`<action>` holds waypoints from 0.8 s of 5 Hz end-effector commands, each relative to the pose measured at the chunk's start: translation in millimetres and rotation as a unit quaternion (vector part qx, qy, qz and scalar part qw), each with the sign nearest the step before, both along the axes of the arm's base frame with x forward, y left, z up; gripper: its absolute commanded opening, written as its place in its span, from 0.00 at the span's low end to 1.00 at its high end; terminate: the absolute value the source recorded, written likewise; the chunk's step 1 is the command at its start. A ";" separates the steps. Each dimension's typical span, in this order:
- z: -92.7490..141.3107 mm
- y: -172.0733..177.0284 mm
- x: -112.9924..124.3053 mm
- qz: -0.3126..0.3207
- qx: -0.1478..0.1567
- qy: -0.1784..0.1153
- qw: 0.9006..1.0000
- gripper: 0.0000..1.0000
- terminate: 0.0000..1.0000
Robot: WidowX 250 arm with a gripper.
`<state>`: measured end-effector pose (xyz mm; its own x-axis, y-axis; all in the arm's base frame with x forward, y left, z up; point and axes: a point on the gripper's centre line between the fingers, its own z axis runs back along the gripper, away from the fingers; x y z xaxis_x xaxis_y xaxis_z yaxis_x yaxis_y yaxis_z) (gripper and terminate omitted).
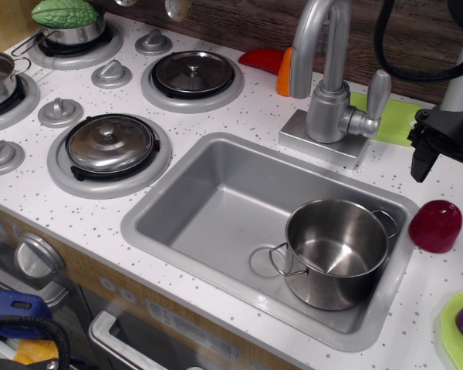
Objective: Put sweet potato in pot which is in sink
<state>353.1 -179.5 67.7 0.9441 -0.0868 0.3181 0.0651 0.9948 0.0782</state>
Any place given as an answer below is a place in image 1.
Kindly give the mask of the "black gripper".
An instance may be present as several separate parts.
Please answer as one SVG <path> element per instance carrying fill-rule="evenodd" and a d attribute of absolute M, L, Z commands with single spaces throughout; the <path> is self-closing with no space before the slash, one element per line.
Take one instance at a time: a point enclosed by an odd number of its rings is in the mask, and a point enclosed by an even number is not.
<path fill-rule="evenodd" d="M 414 148 L 411 176 L 423 183 L 440 155 L 463 163 L 463 111 L 421 109 L 408 135 Z"/>

